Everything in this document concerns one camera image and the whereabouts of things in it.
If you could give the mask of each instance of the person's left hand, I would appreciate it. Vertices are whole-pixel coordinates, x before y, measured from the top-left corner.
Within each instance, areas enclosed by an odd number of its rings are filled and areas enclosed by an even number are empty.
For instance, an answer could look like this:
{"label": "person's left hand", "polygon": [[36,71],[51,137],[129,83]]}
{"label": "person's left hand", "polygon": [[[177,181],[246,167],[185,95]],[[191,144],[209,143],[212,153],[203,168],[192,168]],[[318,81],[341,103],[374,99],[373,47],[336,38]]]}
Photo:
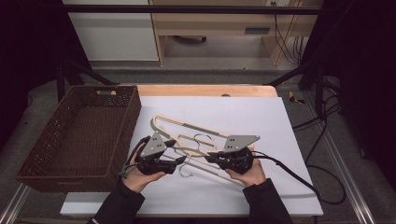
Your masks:
{"label": "person's left hand", "polygon": [[[135,164],[136,154],[131,159],[131,164]],[[149,183],[156,181],[165,175],[164,172],[159,172],[153,175],[144,175],[136,167],[133,167],[127,174],[126,178],[122,179],[122,183],[130,190],[140,193]]]}

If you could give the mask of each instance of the black sleeve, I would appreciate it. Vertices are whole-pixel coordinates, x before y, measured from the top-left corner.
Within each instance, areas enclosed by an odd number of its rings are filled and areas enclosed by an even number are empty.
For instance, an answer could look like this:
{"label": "black sleeve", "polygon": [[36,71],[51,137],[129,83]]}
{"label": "black sleeve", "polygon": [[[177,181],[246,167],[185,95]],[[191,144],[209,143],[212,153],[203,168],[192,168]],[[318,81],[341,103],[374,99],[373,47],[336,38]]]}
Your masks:
{"label": "black sleeve", "polygon": [[270,178],[260,185],[245,188],[244,194],[250,205],[249,224],[293,223]]}
{"label": "black sleeve", "polygon": [[120,183],[111,191],[99,211],[87,224],[130,224],[143,201],[145,201],[143,195]]}

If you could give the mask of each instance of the floor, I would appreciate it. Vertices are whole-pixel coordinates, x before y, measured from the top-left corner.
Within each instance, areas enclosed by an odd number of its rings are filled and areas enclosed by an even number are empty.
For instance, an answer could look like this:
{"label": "floor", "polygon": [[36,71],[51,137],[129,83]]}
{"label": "floor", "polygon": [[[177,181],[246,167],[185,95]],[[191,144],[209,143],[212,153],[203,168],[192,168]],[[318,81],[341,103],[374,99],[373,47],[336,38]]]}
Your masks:
{"label": "floor", "polygon": [[[121,83],[213,83],[213,84],[262,84],[286,74],[295,64],[286,60],[278,67],[270,64],[264,45],[259,37],[211,37],[205,43],[196,40],[171,38],[166,51],[165,65],[155,63],[94,63],[98,73]],[[277,87],[282,97],[292,126],[312,119],[315,114],[308,102],[313,99],[313,91],[298,91],[299,77],[292,78]],[[305,100],[305,104],[290,100],[290,91],[295,99]],[[325,91],[325,97],[332,95]],[[0,211],[4,211],[12,199],[19,183],[14,179],[24,158],[40,135],[51,113],[57,105],[56,85],[50,82],[30,92],[31,105],[24,112],[21,123],[15,129],[9,142],[0,153]],[[329,107],[336,105],[335,99]],[[320,125],[310,126],[295,132],[297,142],[306,158],[318,139]],[[375,223],[396,223],[396,194],[381,175],[374,161],[361,158],[359,146],[340,113],[328,117],[327,131],[335,147],[346,162],[353,179],[366,202]],[[329,137],[319,141],[310,164],[320,165],[340,176],[332,161]],[[342,189],[333,177],[315,168],[308,169],[314,185],[320,189],[324,199],[338,201]],[[324,216],[318,223],[374,223],[359,220],[352,206],[354,199],[347,195],[338,205],[322,204]],[[63,193],[41,193],[31,190],[21,208],[16,223],[85,223],[84,219],[71,219],[59,215],[65,195]],[[295,218],[295,223],[313,223],[312,218]]]}

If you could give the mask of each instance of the wicker basket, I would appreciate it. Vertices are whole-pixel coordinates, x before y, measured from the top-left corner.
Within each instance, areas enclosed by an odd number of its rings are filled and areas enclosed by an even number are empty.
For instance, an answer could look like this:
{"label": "wicker basket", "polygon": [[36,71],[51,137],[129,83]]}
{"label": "wicker basket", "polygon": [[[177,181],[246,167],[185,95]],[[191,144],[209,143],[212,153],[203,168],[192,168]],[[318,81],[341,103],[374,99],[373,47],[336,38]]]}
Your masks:
{"label": "wicker basket", "polygon": [[72,87],[16,179],[43,192],[111,191],[140,109],[136,86]]}

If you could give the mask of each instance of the person's right hand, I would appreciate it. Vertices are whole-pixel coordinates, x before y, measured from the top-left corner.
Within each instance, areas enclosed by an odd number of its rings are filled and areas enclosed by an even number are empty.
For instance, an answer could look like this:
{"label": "person's right hand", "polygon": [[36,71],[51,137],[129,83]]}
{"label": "person's right hand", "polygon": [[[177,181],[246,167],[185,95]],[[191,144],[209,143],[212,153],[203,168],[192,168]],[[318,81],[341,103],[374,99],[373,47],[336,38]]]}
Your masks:
{"label": "person's right hand", "polygon": [[241,181],[245,185],[245,187],[259,185],[267,179],[265,177],[264,170],[262,169],[262,163],[259,159],[254,159],[250,170],[248,170],[243,175],[240,175],[230,169],[225,169],[225,172],[230,176],[231,179]]}

